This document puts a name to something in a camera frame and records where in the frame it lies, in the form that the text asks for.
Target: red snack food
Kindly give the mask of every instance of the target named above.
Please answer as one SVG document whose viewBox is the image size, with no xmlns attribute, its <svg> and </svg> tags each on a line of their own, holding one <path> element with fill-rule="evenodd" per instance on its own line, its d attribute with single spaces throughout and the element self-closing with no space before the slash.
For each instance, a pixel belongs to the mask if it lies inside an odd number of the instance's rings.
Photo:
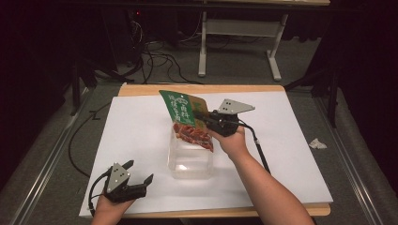
<svg viewBox="0 0 398 225">
<path fill-rule="evenodd" d="M 187 143 L 198 144 L 213 152 L 213 142 L 211 141 L 211 137 L 203 130 L 179 123 L 174 123 L 173 129 L 177 138 L 180 138 Z"/>
</svg>

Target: snack bag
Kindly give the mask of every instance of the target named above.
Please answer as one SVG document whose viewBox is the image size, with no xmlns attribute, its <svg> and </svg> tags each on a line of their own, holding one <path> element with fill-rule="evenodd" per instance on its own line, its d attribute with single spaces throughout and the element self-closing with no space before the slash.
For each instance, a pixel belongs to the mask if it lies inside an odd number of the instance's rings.
<svg viewBox="0 0 398 225">
<path fill-rule="evenodd" d="M 208 116 L 204 99 L 173 91 L 160 90 L 173 123 L 176 137 L 187 143 L 198 144 L 213 152 L 213 142 L 206 124 L 194 117 L 195 113 Z"/>
</svg>

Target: transparent plastic container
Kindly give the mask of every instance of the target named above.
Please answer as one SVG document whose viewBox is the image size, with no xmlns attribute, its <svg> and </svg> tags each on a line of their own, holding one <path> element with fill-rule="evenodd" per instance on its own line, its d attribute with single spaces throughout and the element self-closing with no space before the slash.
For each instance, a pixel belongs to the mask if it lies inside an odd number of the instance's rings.
<svg viewBox="0 0 398 225">
<path fill-rule="evenodd" d="M 167 165 L 175 179 L 208 179 L 213 174 L 213 153 L 178 139 L 172 129 Z"/>
</svg>

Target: crumpled paper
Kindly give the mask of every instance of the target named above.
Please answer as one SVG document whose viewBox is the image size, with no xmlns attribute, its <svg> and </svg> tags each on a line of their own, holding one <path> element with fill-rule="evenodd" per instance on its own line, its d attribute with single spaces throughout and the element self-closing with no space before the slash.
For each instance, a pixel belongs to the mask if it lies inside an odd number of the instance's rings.
<svg viewBox="0 0 398 225">
<path fill-rule="evenodd" d="M 310 147 L 312 147 L 313 149 L 325 149 L 325 148 L 328 148 L 324 143 L 320 142 L 317 138 L 314 139 L 308 145 L 310 145 Z"/>
</svg>

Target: person's right arm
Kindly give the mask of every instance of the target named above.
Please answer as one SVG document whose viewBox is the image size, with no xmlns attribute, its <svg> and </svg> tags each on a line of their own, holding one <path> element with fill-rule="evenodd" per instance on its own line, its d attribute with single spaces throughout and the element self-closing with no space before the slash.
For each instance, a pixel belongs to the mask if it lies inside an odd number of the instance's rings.
<svg viewBox="0 0 398 225">
<path fill-rule="evenodd" d="M 314 224 L 301 202 L 286 187 L 273 178 L 249 153 L 245 143 L 244 128 L 223 137 L 214 131 L 216 138 L 237 168 L 253 206 L 265 224 Z"/>
</svg>

